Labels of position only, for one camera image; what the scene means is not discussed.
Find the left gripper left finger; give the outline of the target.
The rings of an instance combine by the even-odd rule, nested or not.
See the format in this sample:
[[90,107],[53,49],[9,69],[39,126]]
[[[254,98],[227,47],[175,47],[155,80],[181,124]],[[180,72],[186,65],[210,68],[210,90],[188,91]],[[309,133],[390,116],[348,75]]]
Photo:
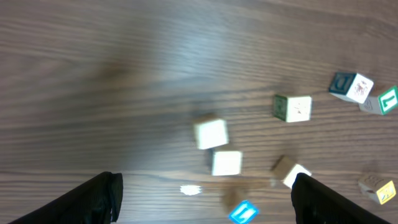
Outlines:
[[110,224],[123,201],[123,175],[102,172],[12,224]]

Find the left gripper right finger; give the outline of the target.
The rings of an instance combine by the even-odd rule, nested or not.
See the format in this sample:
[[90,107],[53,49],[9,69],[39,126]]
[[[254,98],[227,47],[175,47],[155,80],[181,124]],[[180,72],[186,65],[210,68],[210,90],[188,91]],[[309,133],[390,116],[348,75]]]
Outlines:
[[389,224],[307,174],[292,186],[297,224]]

